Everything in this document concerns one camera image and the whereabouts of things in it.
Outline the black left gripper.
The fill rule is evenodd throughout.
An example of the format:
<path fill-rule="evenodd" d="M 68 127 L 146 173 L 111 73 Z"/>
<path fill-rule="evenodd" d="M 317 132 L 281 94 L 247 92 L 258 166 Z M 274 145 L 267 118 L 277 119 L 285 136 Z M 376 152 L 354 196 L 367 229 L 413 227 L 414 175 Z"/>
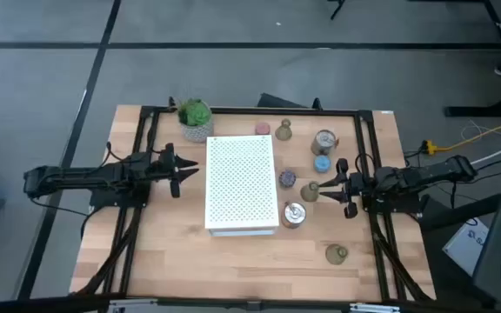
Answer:
<path fill-rule="evenodd" d="M 198 162 L 177 156 L 172 143 L 167 143 L 163 150 L 159 151 L 159 157 L 150 164 L 150 173 L 167 178 L 170 182 L 170 193 L 174 198 L 180 197 L 180 183 L 186 178 L 199 172 L 199 169 L 189 169 L 198 165 Z"/>

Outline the green ribbed glass candle holder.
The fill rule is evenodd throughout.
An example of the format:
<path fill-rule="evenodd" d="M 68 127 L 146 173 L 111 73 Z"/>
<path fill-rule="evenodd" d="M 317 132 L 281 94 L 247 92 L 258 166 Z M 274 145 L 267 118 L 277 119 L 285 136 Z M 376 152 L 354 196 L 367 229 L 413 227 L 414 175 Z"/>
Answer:
<path fill-rule="evenodd" d="M 316 202 L 319 197 L 319 183 L 316 181 L 310 181 L 301 188 L 300 195 L 307 203 Z"/>
<path fill-rule="evenodd" d="M 340 244 L 330 244 L 325 249 L 325 258 L 332 265 L 341 265 L 349 255 L 349 251 Z"/>
<path fill-rule="evenodd" d="M 285 118 L 281 121 L 280 126 L 276 129 L 275 136 L 280 141 L 290 140 L 292 137 L 291 120 Z"/>

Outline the silver tin candle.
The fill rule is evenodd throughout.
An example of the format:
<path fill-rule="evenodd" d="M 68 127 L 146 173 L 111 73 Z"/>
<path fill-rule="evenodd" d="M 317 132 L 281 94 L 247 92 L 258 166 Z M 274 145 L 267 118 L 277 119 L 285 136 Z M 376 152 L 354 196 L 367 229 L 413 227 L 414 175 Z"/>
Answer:
<path fill-rule="evenodd" d="M 320 130 L 313 138 L 311 152 L 316 156 L 328 156 L 339 144 L 339 138 L 330 130 Z"/>
<path fill-rule="evenodd" d="M 307 217 L 306 208 L 297 202 L 286 202 L 281 211 L 281 221 L 284 227 L 296 229 L 300 227 Z"/>

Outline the black desk foot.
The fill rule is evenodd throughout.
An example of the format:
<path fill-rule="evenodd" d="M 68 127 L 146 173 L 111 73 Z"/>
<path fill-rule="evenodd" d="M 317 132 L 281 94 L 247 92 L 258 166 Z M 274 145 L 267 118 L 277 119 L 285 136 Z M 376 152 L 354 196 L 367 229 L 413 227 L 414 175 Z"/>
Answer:
<path fill-rule="evenodd" d="M 501 100 L 489 106 L 446 106 L 446 117 L 501 117 Z"/>

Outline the silver metal bracket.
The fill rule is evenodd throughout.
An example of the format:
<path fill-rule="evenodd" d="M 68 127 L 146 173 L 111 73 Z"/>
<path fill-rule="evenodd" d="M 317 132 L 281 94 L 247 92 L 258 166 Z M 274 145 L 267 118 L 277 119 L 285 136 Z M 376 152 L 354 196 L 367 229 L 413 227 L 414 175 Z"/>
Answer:
<path fill-rule="evenodd" d="M 111 300 L 105 313 L 133 313 L 135 310 L 149 309 L 157 306 L 155 298 L 130 298 Z"/>
<path fill-rule="evenodd" d="M 370 303 L 351 303 L 349 313 L 401 313 L 398 306 Z"/>

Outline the black metal bar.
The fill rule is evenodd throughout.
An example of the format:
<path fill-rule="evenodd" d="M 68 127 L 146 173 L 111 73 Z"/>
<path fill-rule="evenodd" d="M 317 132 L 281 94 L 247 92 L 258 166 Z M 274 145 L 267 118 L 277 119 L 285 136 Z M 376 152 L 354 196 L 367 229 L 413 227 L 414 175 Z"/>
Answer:
<path fill-rule="evenodd" d="M 457 209 L 447 210 L 420 223 L 425 231 L 437 230 L 469 219 L 496 212 L 501 205 L 501 193 L 486 197 Z"/>

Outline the small blue patterned candle holder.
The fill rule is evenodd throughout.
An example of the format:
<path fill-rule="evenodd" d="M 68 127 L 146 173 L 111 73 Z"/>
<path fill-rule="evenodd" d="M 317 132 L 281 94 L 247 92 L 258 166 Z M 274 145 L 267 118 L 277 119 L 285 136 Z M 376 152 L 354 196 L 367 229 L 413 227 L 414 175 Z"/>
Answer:
<path fill-rule="evenodd" d="M 326 155 L 318 155 L 314 158 L 313 167 L 318 173 L 326 173 L 331 168 L 331 160 Z"/>

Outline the white perforated metal shelf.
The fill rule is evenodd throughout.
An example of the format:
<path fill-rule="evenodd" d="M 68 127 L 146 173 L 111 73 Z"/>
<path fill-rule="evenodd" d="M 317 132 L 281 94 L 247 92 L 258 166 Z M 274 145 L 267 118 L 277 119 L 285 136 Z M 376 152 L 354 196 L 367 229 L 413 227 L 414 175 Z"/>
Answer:
<path fill-rule="evenodd" d="M 209 137 L 204 227 L 212 236 L 268 236 L 279 222 L 272 136 Z"/>

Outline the white printed booklet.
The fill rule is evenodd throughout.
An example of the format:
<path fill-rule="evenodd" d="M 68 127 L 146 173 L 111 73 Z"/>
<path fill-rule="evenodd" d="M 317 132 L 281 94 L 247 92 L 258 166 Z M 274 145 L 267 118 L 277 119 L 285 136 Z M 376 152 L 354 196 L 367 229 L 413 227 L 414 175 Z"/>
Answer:
<path fill-rule="evenodd" d="M 468 276 L 473 276 L 489 228 L 477 217 L 465 222 L 442 251 Z"/>

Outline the small purple patterned candle holder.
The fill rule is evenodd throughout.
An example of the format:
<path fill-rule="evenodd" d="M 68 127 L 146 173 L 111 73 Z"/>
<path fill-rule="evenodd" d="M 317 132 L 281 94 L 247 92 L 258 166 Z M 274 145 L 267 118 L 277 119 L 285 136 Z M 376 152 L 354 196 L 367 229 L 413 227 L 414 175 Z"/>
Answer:
<path fill-rule="evenodd" d="M 284 170 L 278 176 L 278 183 L 282 188 L 292 188 L 297 181 L 297 175 L 292 170 Z"/>

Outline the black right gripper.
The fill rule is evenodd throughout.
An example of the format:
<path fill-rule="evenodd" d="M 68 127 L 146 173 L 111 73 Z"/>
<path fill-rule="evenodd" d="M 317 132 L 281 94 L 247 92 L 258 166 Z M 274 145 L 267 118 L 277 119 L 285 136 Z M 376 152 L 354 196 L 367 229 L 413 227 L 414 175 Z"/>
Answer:
<path fill-rule="evenodd" d="M 348 169 L 348 161 L 345 158 L 339 158 L 336 163 L 336 176 L 327 182 L 320 183 L 319 187 L 334 187 L 341 184 L 340 191 L 321 191 L 320 195 L 345 204 L 344 216 L 354 218 L 358 213 L 358 209 L 352 198 L 367 192 L 371 186 L 371 181 L 360 172 L 349 174 Z"/>

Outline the black wedge-shaped mount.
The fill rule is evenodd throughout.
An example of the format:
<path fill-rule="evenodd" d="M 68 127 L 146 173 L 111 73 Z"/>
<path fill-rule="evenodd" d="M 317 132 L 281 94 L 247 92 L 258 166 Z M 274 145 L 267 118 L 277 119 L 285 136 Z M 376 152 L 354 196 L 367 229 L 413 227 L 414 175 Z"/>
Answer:
<path fill-rule="evenodd" d="M 293 103 L 289 100 L 285 100 L 280 97 L 275 97 L 273 95 L 262 93 L 257 103 L 258 108 L 286 108 L 286 109 L 307 109 L 307 106 L 303 106 L 298 103 Z"/>

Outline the black tripod leg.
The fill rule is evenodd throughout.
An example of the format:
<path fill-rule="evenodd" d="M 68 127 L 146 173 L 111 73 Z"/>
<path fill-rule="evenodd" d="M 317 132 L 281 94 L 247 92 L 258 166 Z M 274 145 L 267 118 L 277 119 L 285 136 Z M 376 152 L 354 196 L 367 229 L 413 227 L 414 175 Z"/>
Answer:
<path fill-rule="evenodd" d="M 331 13 L 331 16 L 330 16 L 330 20 L 333 21 L 337 17 L 337 14 L 339 13 L 339 11 L 342 9 L 346 0 L 327 0 L 327 2 L 337 4 L 336 8 L 334 9 L 334 11 Z"/>

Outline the succulent in triangle-patterned pot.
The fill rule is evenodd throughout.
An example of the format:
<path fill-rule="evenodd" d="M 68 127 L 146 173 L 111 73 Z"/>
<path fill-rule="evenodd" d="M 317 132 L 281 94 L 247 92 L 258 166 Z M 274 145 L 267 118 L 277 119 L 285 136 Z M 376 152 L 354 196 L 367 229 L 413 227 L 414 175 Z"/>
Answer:
<path fill-rule="evenodd" d="M 190 98 L 177 106 L 178 121 L 184 137 L 193 143 L 205 143 L 214 132 L 210 107 L 199 98 Z"/>

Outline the black horizontal beam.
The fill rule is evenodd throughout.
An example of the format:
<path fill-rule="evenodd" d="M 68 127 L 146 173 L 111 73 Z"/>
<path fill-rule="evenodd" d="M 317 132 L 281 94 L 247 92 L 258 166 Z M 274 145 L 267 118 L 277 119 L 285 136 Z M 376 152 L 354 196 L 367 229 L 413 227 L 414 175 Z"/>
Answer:
<path fill-rule="evenodd" d="M 212 307 L 224 309 L 240 309 L 250 313 L 263 310 L 337 310 L 349 313 L 351 303 L 370 303 L 398 306 L 401 313 L 501 313 L 501 310 L 469 309 L 445 306 L 441 303 L 412 302 L 388 300 L 373 302 L 320 302 L 320 301 L 286 301 L 286 300 L 237 300 L 237 299 L 204 299 L 178 297 L 126 297 L 121 293 L 97 295 L 68 295 L 47 298 L 18 299 L 0 302 L 0 313 L 86 313 L 93 310 L 107 309 L 111 300 L 130 298 L 155 298 L 157 306 Z"/>

